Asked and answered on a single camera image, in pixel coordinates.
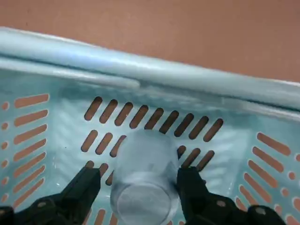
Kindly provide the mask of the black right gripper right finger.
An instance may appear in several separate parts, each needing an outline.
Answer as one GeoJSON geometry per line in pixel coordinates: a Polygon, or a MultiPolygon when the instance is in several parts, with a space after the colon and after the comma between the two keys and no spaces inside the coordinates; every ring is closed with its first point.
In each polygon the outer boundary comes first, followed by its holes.
{"type": "Polygon", "coordinates": [[[284,225],[283,219],[267,206],[240,210],[228,197],[206,187],[196,167],[180,168],[177,190],[187,225],[284,225]]]}

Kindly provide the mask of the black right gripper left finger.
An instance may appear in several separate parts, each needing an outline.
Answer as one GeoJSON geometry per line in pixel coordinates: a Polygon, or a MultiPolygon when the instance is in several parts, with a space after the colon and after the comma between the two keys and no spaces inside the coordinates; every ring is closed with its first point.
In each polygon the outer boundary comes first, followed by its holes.
{"type": "Polygon", "coordinates": [[[97,168],[83,167],[58,194],[37,199],[20,212],[0,208],[2,225],[81,225],[101,188],[97,168]]]}

